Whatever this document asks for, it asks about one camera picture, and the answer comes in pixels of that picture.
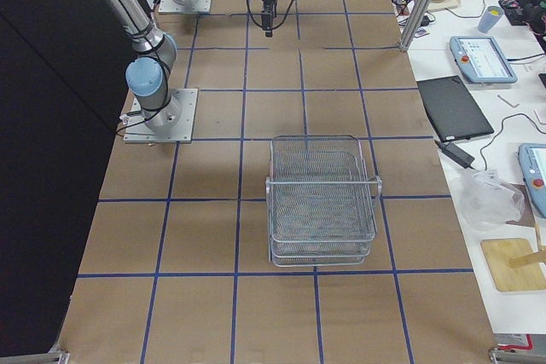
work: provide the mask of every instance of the white table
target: white table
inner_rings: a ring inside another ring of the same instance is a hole
[[[486,4],[497,4],[497,1],[486,0]],[[457,14],[478,15],[482,9],[482,0],[461,2],[461,6],[453,9]],[[435,12],[434,15],[436,22],[427,27],[430,34],[414,39],[409,48],[409,59],[417,80],[461,75],[449,51],[449,39],[451,36],[481,34],[477,30],[479,18],[460,19],[445,10]],[[543,52],[526,26],[511,26],[505,18],[502,18],[487,35],[497,40],[508,58]],[[546,89],[537,76],[540,72],[546,72],[546,58],[542,57],[513,67],[519,78],[515,84],[467,83],[468,89],[490,121],[495,134],[500,130],[501,120],[514,113],[526,113],[537,122],[533,112],[537,109],[546,118]],[[514,105],[520,105],[513,108],[498,98],[498,95]],[[473,165],[478,170],[483,170],[484,164],[479,156],[479,149],[491,138],[492,136],[486,136],[468,142],[457,142],[457,146],[473,155],[476,158]],[[499,176],[506,182],[523,183],[516,156],[518,146],[522,142],[546,143],[546,136],[537,133],[525,118],[512,118],[505,122],[504,132],[485,150],[489,169],[498,170]],[[503,225],[482,232],[469,226],[458,204],[462,191],[460,177],[462,168],[443,154],[440,154],[440,158],[493,332],[546,334],[546,291],[499,292],[495,288],[480,248],[480,242],[484,239],[524,238],[528,239],[536,250],[533,228]],[[539,223],[543,226],[543,238],[546,238],[546,221],[539,220]]]

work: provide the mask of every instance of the metal dish rack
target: metal dish rack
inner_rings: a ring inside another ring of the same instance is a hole
[[[352,136],[278,136],[266,180],[270,261],[362,263],[377,229],[381,179],[368,178]]]

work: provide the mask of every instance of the black laptop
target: black laptop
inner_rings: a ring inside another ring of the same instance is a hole
[[[442,142],[493,133],[459,76],[418,81],[417,86],[428,119]]]

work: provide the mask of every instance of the plastic bag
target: plastic bag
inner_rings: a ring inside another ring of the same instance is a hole
[[[459,202],[462,215],[473,228],[489,230],[508,221],[519,221],[525,209],[523,193],[498,178],[496,170],[462,173]]]

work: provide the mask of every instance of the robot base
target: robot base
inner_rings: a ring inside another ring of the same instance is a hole
[[[209,13],[212,0],[197,0],[188,4],[174,3],[172,0],[161,0],[159,7],[160,14],[196,14]]]
[[[184,142],[190,143],[194,132],[195,109],[197,107],[197,89],[174,89],[172,98],[176,98],[182,106],[180,119],[166,133],[158,134],[145,124],[132,126],[125,130],[123,140],[127,143],[161,143]],[[140,104],[134,100],[132,111],[140,111]],[[127,125],[131,126],[142,121],[140,115],[130,117]]]

